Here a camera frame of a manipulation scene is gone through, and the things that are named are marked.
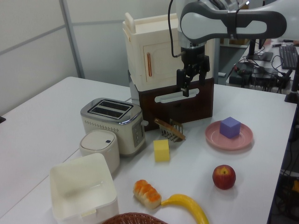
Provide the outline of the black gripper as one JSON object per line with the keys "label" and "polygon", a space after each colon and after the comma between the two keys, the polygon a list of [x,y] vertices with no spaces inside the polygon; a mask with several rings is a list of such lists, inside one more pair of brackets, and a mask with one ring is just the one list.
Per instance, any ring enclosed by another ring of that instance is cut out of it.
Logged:
{"label": "black gripper", "polygon": [[206,74],[210,71],[209,56],[205,55],[205,46],[181,47],[183,69],[177,70],[177,87],[184,97],[189,97],[189,78],[199,75],[199,84],[204,85]]}

